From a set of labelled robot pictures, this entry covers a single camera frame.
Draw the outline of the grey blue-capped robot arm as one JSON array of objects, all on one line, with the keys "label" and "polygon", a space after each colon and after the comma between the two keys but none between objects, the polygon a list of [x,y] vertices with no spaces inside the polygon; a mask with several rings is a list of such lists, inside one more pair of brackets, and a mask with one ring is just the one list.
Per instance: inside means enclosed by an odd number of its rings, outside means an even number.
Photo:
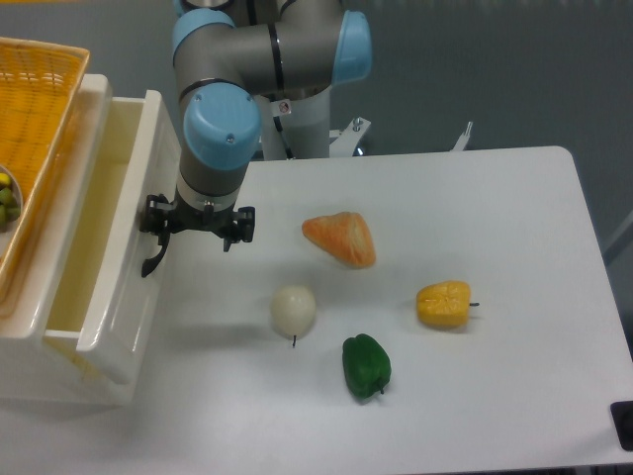
[{"label": "grey blue-capped robot arm", "polygon": [[326,157],[329,93],[368,76],[364,14],[338,1],[179,1],[172,33],[183,142],[175,194],[150,195],[140,229],[167,247],[183,231],[251,241],[235,205],[257,151]]}]

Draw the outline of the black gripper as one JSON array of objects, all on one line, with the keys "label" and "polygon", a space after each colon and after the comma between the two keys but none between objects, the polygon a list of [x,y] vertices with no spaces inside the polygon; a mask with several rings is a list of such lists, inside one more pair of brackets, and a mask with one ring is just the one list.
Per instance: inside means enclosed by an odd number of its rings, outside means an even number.
[{"label": "black gripper", "polygon": [[255,230],[254,207],[233,207],[215,211],[212,205],[203,210],[190,206],[179,193],[170,202],[163,194],[147,195],[140,213],[139,230],[158,238],[160,246],[168,246],[171,234],[185,231],[213,233],[223,240],[224,252],[239,242],[252,242]]}]

